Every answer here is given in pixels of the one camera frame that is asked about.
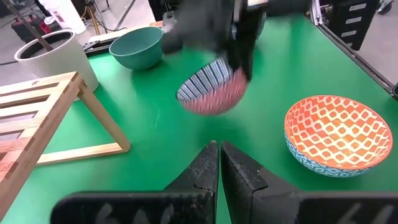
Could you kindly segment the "plain teal bowl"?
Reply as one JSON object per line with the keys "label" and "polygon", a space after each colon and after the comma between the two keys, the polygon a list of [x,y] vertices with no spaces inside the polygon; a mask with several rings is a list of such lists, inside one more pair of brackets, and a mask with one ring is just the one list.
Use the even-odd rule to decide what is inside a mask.
{"label": "plain teal bowl", "polygon": [[109,47],[110,54],[131,70],[147,70],[162,60],[164,32],[158,27],[142,27],[118,37]]}

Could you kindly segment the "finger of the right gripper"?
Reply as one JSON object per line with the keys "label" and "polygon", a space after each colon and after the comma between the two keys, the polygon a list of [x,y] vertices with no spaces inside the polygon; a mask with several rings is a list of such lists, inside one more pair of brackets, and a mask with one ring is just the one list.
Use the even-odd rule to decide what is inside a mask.
{"label": "finger of the right gripper", "polygon": [[233,71],[241,68],[246,80],[252,80],[253,51],[252,47],[243,49],[235,47],[229,50],[229,66]]}

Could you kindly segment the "black drawer cabinet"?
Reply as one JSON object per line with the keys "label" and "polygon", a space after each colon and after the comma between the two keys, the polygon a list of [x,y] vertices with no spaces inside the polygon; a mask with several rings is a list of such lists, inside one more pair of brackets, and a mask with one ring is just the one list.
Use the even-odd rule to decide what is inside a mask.
{"label": "black drawer cabinet", "polygon": [[353,50],[362,46],[379,0],[336,0],[329,29]]}

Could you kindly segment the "white ribbed plant pot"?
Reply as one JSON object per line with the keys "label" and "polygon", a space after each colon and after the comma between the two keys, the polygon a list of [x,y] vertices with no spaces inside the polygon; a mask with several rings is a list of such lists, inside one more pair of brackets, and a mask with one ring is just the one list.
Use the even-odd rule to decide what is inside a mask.
{"label": "white ribbed plant pot", "polygon": [[43,39],[52,47],[51,51],[46,51],[35,39],[21,47],[14,58],[39,78],[78,72],[91,91],[98,88],[99,81],[74,31],[55,31]]}

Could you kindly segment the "person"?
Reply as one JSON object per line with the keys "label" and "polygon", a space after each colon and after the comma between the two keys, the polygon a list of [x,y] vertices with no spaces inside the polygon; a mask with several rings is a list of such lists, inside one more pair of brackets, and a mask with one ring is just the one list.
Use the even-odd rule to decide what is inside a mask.
{"label": "person", "polygon": [[379,0],[377,7],[377,13],[380,15],[387,14],[392,9],[392,3],[394,0]]}

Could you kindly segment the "blue white geometric patterned bowl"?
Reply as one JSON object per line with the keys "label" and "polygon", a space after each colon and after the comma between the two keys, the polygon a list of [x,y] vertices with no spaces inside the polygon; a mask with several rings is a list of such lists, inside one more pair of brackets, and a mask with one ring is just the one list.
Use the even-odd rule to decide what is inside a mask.
{"label": "blue white geometric patterned bowl", "polygon": [[293,157],[328,177],[359,176],[391,152],[393,135],[370,107],[349,98],[315,95],[287,111],[284,135]]}

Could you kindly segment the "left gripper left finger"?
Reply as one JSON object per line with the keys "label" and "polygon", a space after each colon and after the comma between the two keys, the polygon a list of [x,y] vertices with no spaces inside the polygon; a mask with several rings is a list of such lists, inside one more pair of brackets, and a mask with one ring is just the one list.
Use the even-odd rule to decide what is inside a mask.
{"label": "left gripper left finger", "polygon": [[219,161],[211,141],[163,190],[75,192],[54,205],[51,224],[215,224]]}

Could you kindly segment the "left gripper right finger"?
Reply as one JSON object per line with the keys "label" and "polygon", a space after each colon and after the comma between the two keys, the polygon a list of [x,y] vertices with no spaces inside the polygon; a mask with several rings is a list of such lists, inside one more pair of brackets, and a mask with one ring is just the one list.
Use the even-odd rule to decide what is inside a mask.
{"label": "left gripper right finger", "polygon": [[398,224],[397,191],[303,191],[227,141],[221,177],[232,224]]}

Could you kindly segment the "red white wavy patterned bowl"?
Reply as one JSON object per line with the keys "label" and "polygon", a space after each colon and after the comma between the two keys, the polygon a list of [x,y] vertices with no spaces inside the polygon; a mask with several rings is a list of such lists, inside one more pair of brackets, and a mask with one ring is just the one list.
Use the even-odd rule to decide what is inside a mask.
{"label": "red white wavy patterned bowl", "polygon": [[224,58],[218,57],[185,80],[176,98],[194,114],[222,114],[239,103],[247,85],[242,68],[233,70]]}

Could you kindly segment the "aluminium frame post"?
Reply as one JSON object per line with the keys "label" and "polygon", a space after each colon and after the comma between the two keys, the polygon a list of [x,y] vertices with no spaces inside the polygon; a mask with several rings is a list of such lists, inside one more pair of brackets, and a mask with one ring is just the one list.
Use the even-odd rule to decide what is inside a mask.
{"label": "aluminium frame post", "polygon": [[333,4],[331,0],[311,0],[310,18],[316,26],[328,26],[332,12]]}

